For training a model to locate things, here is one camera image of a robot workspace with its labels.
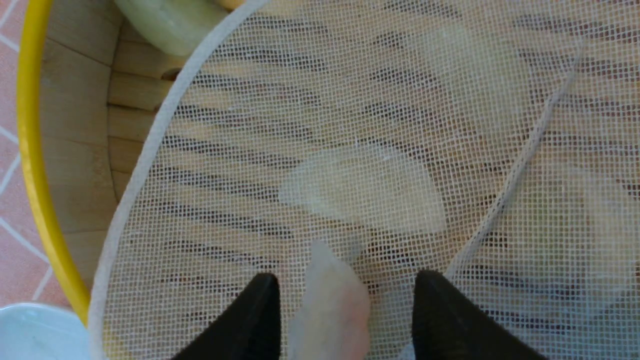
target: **wooden slat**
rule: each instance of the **wooden slat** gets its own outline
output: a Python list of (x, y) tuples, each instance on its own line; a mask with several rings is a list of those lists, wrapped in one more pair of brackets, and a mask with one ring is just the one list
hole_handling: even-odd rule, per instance
[(298, 208), (279, 202), (266, 202), (250, 197), (232, 195), (195, 186), (186, 186), (156, 179), (148, 179), (147, 186), (162, 188), (157, 192), (159, 203), (174, 203), (202, 211), (215, 211), (237, 217), (253, 218), (273, 225), (280, 225), (295, 236), (297, 232), (307, 232), (314, 228), (335, 227), (336, 221), (314, 216)]
[(113, 70), (126, 74), (148, 76), (154, 79), (168, 79), (176, 75), (186, 57), (164, 54), (150, 44), (120, 41), (113, 60)]
[(106, 231), (88, 231), (65, 234), (65, 241), (74, 260), (74, 265), (87, 288), (93, 286), (93, 276), (98, 266)]
[(82, 183), (50, 184), (49, 191), (64, 234), (109, 228), (116, 210), (113, 185), (96, 188)]
[(112, 105), (156, 111), (172, 85), (173, 81), (114, 72), (111, 74), (108, 102)]
[(289, 242), (268, 234), (165, 214), (158, 214), (154, 218), (154, 222), (159, 226), (151, 227), (148, 230), (149, 235), (156, 233), (158, 238), (164, 238), (167, 243), (180, 243), (181, 239), (189, 239), (193, 245), (200, 245), (203, 248), (222, 247), (247, 256), (262, 256), (272, 261), (287, 261), (286, 248), (289, 246)]
[(116, 207), (107, 148), (49, 137), (42, 147), (62, 231), (107, 229)]
[(109, 106), (109, 136), (144, 142), (153, 125), (156, 114), (151, 111)]
[(119, 138), (109, 138), (109, 162), (111, 169), (131, 174), (142, 152), (142, 143)]
[(139, 42), (141, 44), (148, 44), (147, 40), (138, 33), (138, 31), (131, 25), (128, 20), (122, 22), (120, 28), (120, 41)]
[(106, 146), (109, 67), (46, 40), (40, 78), (44, 136)]
[(321, 147), (305, 142), (290, 140), (234, 129), (194, 122), (190, 120), (174, 119), (167, 129), (166, 136), (177, 135), (190, 139), (227, 144), (242, 149), (279, 154), (296, 159), (305, 159)]
[(289, 173), (272, 167), (252, 164), (247, 161), (233, 161), (193, 151), (160, 148), (156, 156), (158, 166), (188, 170), (205, 176), (223, 176), (237, 179), (238, 183), (261, 184), (276, 187)]
[(121, 24), (122, 14), (112, 1), (55, 0), (47, 37), (111, 65)]
[(120, 202), (124, 191), (127, 189), (131, 174), (125, 172), (112, 171), (111, 177), (113, 178), (113, 188), (116, 191), (116, 200)]
[(109, 188), (109, 158), (106, 147), (72, 142), (45, 136), (42, 138), (43, 155), (50, 185), (85, 184), (96, 188)]

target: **bamboo steamer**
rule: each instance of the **bamboo steamer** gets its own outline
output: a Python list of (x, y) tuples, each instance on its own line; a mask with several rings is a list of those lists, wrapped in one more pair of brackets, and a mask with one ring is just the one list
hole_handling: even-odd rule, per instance
[[(238, 0), (220, 3), (227, 8), (239, 5)], [(602, 1), (598, 6), (603, 13), (624, 12), (626, 15), (620, 15), (618, 24), (626, 26), (630, 22), (626, 19), (640, 17), (640, 6), (632, 3)], [(287, 16), (286, 9), (277, 10)], [(580, 15), (584, 14), (558, 13), (557, 17), (577, 20)], [(563, 24), (568, 27), (571, 22)], [(371, 27), (383, 28), (384, 24)], [(575, 40), (571, 38), (574, 34), (553, 33), (543, 27), (513, 26), (505, 31), (529, 35), (530, 43), (519, 45), (523, 49), (535, 47), (521, 54), (532, 68), (548, 60), (545, 47)], [(392, 40), (393, 32), (388, 31), (387, 35)], [(630, 30), (628, 35), (630, 38), (587, 39), (608, 42), (612, 44), (611, 51), (596, 53), (588, 48), (578, 71), (599, 77), (600, 88), (637, 88), (638, 35)], [(565, 59), (568, 54), (558, 56)], [(85, 323), (89, 290), (111, 218), (155, 112), (185, 61), (148, 44), (123, 20), (111, 1), (39, 0), (29, 4), (18, 80), (19, 137), (26, 187), (56, 277)], [(589, 137), (611, 122), (638, 121), (638, 107), (634, 104), (637, 99), (598, 98), (598, 89), (590, 84), (578, 82), (571, 102), (556, 110), (558, 116), (581, 112), (585, 126), (567, 123), (551, 131)], [(630, 146), (628, 156), (638, 157), (640, 134), (630, 131), (618, 136), (617, 142)], [(593, 136), (593, 141), (602, 139)], [(610, 165), (616, 179), (638, 199), (640, 167), (602, 164), (600, 155), (585, 152), (581, 156), (595, 168)]]
[(84, 323), (111, 217), (185, 61), (151, 46), (112, 1), (29, 3), (17, 89), (26, 188), (56, 277)]

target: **yellow rim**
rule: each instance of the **yellow rim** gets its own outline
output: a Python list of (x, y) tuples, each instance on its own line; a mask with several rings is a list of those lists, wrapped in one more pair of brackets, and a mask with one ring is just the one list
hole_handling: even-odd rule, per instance
[(69, 254), (51, 201), (40, 137), (40, 67), (52, 0), (30, 1), (24, 19), (17, 81), (22, 171), (42, 245), (62, 290), (86, 326), (89, 290)]

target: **wooden tub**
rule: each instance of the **wooden tub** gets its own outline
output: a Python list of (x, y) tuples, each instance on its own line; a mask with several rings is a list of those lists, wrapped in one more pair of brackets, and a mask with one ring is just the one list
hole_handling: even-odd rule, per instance
[(110, 0), (29, 2), (17, 89), (24, 177), (51, 266), (85, 324), (111, 217), (185, 61), (147, 43)]

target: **white mesh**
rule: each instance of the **white mesh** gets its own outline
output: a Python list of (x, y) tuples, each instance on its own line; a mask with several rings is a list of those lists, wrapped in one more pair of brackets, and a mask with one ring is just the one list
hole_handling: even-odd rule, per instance
[[(364, 245), (368, 359), (409, 344), (424, 268), (551, 359), (640, 357), (637, 2), (264, 3), (207, 37), (156, 118), (100, 259), (95, 358), (171, 357), (257, 272), (280, 280), (286, 334), (318, 236), (338, 254)], [(411, 165), (325, 172), (338, 183), (390, 181), (442, 208), (388, 206), (388, 189), (345, 193), (355, 215), (279, 200), (294, 169), (341, 147)], [(418, 210), (444, 226), (376, 222)]]

